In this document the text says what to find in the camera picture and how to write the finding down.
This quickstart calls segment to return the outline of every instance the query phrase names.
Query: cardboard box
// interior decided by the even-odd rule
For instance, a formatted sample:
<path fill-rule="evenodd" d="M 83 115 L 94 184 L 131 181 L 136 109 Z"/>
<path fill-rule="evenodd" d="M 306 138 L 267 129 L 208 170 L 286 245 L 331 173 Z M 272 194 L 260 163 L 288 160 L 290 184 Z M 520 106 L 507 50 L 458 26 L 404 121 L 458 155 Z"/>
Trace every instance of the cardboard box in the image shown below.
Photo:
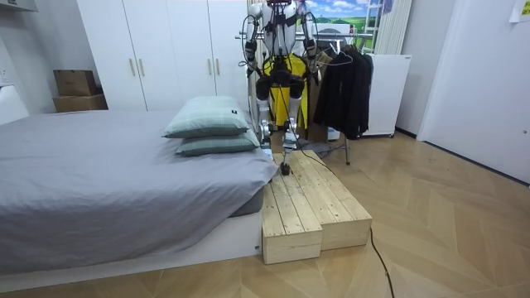
<path fill-rule="evenodd" d="M 103 94 L 92 96 L 60 96 L 53 99 L 58 113 L 108 109 Z"/>
<path fill-rule="evenodd" d="M 92 70 L 54 70 L 60 96 L 96 95 L 96 82 Z"/>

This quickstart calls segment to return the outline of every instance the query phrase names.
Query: wooden step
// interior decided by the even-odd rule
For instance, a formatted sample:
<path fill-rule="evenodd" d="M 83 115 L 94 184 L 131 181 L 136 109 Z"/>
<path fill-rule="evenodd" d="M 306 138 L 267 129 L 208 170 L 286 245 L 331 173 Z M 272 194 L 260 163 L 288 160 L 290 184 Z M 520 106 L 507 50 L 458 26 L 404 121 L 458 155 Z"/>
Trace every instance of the wooden step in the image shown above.
<path fill-rule="evenodd" d="M 265 187 L 266 264 L 319 257 L 320 250 L 364 245 L 372 217 L 313 151 L 291 154 L 292 174 Z M 282 154 L 274 155 L 279 165 Z"/>
<path fill-rule="evenodd" d="M 321 244 L 322 227 L 294 177 L 272 178 L 263 201 L 265 264 L 319 257 Z"/>
<path fill-rule="evenodd" d="M 321 249 L 366 244 L 372 217 L 339 178 L 321 165 L 323 161 L 313 151 L 294 151 L 290 162 L 322 226 Z"/>

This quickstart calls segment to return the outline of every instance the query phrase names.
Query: black jacket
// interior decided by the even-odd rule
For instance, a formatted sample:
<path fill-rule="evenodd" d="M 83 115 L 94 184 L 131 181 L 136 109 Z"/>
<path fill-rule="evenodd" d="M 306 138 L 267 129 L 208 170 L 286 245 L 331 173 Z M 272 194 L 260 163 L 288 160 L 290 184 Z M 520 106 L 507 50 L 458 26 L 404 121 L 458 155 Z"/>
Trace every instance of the black jacket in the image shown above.
<path fill-rule="evenodd" d="M 314 122 L 355 140 L 368 130 L 373 62 L 372 57 L 353 48 L 344 52 L 330 62 L 325 72 Z"/>

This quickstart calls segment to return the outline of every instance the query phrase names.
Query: wooden floor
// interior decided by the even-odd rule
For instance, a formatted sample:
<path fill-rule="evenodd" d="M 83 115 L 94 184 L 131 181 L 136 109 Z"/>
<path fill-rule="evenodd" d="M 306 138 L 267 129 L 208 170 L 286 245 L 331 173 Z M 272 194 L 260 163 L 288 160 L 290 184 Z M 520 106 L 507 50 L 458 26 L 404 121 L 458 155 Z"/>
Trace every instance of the wooden floor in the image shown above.
<path fill-rule="evenodd" d="M 351 142 L 324 162 L 373 216 L 396 297 L 530 297 L 530 190 L 427 144 Z M 389 298 L 371 246 L 263 265 L 260 257 L 0 295 Z"/>

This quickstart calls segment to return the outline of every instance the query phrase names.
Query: pillow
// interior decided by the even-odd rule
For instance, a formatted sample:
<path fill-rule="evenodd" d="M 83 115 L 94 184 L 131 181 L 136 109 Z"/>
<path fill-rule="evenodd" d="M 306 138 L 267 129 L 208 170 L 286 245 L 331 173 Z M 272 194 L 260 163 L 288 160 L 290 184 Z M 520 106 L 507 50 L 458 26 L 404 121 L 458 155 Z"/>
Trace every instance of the pillow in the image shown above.
<path fill-rule="evenodd" d="M 231 153 L 251 151 L 259 147 L 259 141 L 252 129 L 238 136 L 192 137 L 182 140 L 176 150 L 182 156 L 201 156 L 210 153 Z"/>
<path fill-rule="evenodd" d="M 164 137 L 235 136 L 250 127 L 235 99 L 204 96 L 188 100 L 164 131 Z"/>

